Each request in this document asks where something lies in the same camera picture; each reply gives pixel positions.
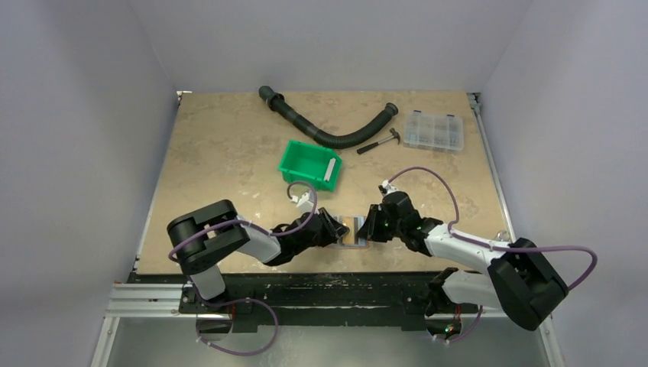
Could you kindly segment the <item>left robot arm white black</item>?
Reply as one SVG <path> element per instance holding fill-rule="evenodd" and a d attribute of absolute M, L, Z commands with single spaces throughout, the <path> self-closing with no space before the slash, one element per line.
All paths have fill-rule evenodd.
<path fill-rule="evenodd" d="M 350 232 L 325 208 L 304 213 L 290 224 L 271 231 L 242 219 L 231 200 L 216 203 L 173 219 L 167 234 L 171 261 L 194 284 L 198 302 L 210 313 L 225 308 L 228 292 L 218 263 L 234 252 L 275 267 L 292 261 L 308 248 L 326 247 Z"/>

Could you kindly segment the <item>green plastic bin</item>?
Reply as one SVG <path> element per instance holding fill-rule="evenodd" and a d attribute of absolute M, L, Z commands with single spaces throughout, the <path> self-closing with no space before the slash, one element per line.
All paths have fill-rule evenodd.
<path fill-rule="evenodd" d="M 323 178 L 331 158 L 335 158 L 337 163 L 331 180 L 324 182 Z M 330 148 L 289 140 L 277 169 L 283 180 L 289 184 L 305 181 L 315 190 L 333 192 L 342 170 L 342 159 Z"/>

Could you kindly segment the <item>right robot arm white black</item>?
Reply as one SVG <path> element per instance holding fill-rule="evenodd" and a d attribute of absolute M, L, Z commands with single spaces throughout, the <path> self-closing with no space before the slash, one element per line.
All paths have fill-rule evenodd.
<path fill-rule="evenodd" d="M 423 217 L 401 191 L 371 205 L 357 236 L 370 242 L 399 239 L 409 250 L 465 266 L 447 268 L 429 283 L 426 315 L 459 304 L 502 310 L 525 330 L 535 330 L 566 298 L 569 287 L 528 239 L 492 242 L 451 233 L 440 219 Z"/>

